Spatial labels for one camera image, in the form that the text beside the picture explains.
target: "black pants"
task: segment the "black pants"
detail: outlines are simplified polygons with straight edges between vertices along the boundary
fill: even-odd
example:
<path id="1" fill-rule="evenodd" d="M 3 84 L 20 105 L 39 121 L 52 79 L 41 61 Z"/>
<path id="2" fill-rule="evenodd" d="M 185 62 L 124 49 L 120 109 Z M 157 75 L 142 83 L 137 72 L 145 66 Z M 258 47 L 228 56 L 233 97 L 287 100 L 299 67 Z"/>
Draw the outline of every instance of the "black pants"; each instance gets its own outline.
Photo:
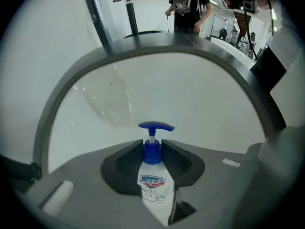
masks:
<path id="1" fill-rule="evenodd" d="M 198 32 L 194 32 L 194 27 L 178 27 L 178 26 L 174 26 L 173 28 L 173 32 L 175 33 L 184 33 L 184 34 L 194 34 L 196 36 L 199 36 L 199 31 Z"/>
<path id="2" fill-rule="evenodd" d="M 251 68 L 251 72 L 268 92 L 279 82 L 286 73 L 286 69 L 268 47 L 259 57 L 258 62 Z"/>

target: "whiteboard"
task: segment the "whiteboard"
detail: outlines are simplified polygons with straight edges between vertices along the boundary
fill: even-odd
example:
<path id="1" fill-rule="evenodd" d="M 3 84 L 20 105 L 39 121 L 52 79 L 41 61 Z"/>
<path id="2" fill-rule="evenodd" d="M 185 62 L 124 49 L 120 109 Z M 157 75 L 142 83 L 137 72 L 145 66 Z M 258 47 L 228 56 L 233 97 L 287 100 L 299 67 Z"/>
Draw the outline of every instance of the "whiteboard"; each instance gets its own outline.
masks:
<path id="1" fill-rule="evenodd" d="M 225 21 L 215 15 L 212 30 L 220 31 L 222 28 L 225 28 Z"/>

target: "white curved panel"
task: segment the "white curved panel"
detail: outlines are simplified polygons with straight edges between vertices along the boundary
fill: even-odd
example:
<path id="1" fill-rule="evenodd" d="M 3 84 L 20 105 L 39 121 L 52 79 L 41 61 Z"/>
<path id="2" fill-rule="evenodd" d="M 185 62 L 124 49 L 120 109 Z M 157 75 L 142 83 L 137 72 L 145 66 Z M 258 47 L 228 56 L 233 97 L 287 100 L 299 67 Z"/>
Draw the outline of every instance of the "white curved panel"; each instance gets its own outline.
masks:
<path id="1" fill-rule="evenodd" d="M 305 125 L 305 54 L 299 54 L 295 65 L 285 73 L 271 90 L 287 126 Z"/>
<path id="2" fill-rule="evenodd" d="M 0 153 L 33 162 L 42 110 L 58 81 L 101 47 L 86 0 L 25 0 L 0 49 Z"/>
<path id="3" fill-rule="evenodd" d="M 236 59 L 238 59 L 244 66 L 246 66 L 249 70 L 255 65 L 255 62 L 247 57 L 243 52 L 232 46 L 231 44 L 214 38 L 211 38 L 211 42 L 226 50 L 229 54 L 233 55 Z"/>
<path id="4" fill-rule="evenodd" d="M 217 64 L 184 53 L 131 58 L 83 76 L 53 123 L 49 170 L 118 143 L 147 139 L 142 121 L 167 122 L 156 138 L 245 153 L 264 140 L 258 116 L 239 84 Z"/>

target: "white surface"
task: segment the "white surface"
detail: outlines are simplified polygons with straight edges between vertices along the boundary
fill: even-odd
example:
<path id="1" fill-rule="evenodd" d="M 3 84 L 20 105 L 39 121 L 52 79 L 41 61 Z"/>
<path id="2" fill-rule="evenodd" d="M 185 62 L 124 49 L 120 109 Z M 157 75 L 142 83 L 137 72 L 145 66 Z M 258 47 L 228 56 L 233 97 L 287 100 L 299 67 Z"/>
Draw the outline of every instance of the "white surface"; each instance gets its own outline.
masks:
<path id="1" fill-rule="evenodd" d="M 155 137 L 154 136 L 149 136 L 149 143 L 155 143 Z"/>
<path id="2" fill-rule="evenodd" d="M 274 33 L 269 47 L 283 67 L 290 71 L 299 64 L 304 66 L 305 44 L 284 7 L 282 17 L 282 27 Z"/>
<path id="3" fill-rule="evenodd" d="M 63 74 L 101 46 L 85 0 L 26 0 L 2 40 L 0 152 L 33 161 L 42 110 Z"/>
<path id="4" fill-rule="evenodd" d="M 214 16 L 213 30 L 219 32 L 222 28 L 225 28 L 225 21 L 222 18 Z"/>
<path id="5" fill-rule="evenodd" d="M 225 49 L 228 53 L 233 55 L 236 59 L 238 59 L 244 66 L 246 66 L 248 69 L 251 69 L 253 65 L 255 65 L 255 62 L 252 61 L 249 57 L 247 57 L 243 52 L 232 46 L 231 44 L 217 39 L 217 38 L 211 38 L 211 42 L 220 46 L 222 49 Z"/>
<path id="6" fill-rule="evenodd" d="M 49 146 L 49 171 L 90 151 L 148 139 L 143 121 L 163 121 L 164 138 L 245 153 L 264 140 L 258 116 L 239 84 L 207 59 L 183 53 L 119 61 L 83 76 L 64 97 Z"/>
<path id="7" fill-rule="evenodd" d="M 287 126 L 305 125 L 305 53 L 295 59 L 293 68 L 271 90 Z"/>
<path id="8" fill-rule="evenodd" d="M 103 25 L 108 28 L 112 41 L 121 40 L 132 33 L 128 19 L 126 0 L 99 0 L 104 15 Z"/>
<path id="9" fill-rule="evenodd" d="M 236 161 L 233 161 L 233 160 L 230 160 L 230 159 L 227 159 L 227 158 L 225 158 L 223 160 L 223 163 L 226 164 L 226 165 L 237 167 L 237 168 L 240 166 L 239 162 L 236 162 Z"/>
<path id="10" fill-rule="evenodd" d="M 154 176 L 158 180 L 153 182 L 158 182 L 160 185 L 151 188 L 149 184 L 145 185 L 141 176 Z M 138 185 L 141 187 L 143 204 L 164 226 L 168 226 L 168 218 L 173 208 L 174 181 L 164 163 L 149 165 L 142 162 L 138 174 Z"/>
<path id="11" fill-rule="evenodd" d="M 68 201 L 73 189 L 74 184 L 72 182 L 63 181 L 56 191 L 48 198 L 41 209 L 50 216 L 57 216 Z"/>
<path id="12" fill-rule="evenodd" d="M 139 31 L 162 31 L 164 26 L 167 32 L 167 16 L 169 0 L 132 0 Z M 174 15 L 168 17 L 169 32 L 173 32 Z"/>

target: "black t-shirt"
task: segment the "black t-shirt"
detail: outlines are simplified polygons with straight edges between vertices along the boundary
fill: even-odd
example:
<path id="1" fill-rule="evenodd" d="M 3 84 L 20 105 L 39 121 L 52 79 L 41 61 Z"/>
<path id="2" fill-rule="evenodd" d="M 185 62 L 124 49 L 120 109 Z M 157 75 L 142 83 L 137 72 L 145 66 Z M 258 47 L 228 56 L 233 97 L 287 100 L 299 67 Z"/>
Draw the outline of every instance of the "black t-shirt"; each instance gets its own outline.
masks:
<path id="1" fill-rule="evenodd" d="M 175 26 L 193 27 L 200 20 L 199 9 L 197 10 L 197 0 L 191 0 L 190 7 L 188 7 L 189 0 L 170 0 L 169 3 L 174 3 Z M 199 0 L 200 7 L 202 4 L 205 5 L 207 3 L 210 3 L 210 0 Z"/>

